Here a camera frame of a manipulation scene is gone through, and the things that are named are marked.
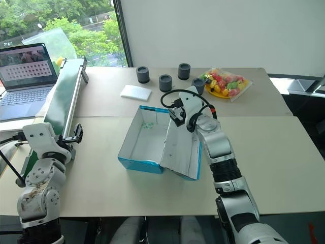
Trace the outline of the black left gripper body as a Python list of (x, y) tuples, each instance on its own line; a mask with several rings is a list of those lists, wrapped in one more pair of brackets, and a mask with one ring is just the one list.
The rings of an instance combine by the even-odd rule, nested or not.
[(66, 141), (63, 140), (62, 135), (55, 135), (55, 142), (57, 144), (57, 148), (54, 153), (62, 156), (71, 155), (74, 156), (76, 154), (75, 149), (72, 145), (67, 144)]

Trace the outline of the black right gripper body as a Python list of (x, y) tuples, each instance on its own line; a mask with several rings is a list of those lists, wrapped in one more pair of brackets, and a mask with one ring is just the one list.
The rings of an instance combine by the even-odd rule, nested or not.
[(175, 108), (169, 108), (168, 110), (169, 110), (169, 111), (173, 111), (173, 112), (176, 114), (177, 118), (179, 118), (179, 119), (183, 119), (184, 122), (185, 122), (185, 119), (186, 119), (186, 112), (185, 112), (185, 110), (183, 109), (183, 107), (180, 107), (180, 108), (177, 108), (177, 107), (175, 107)]

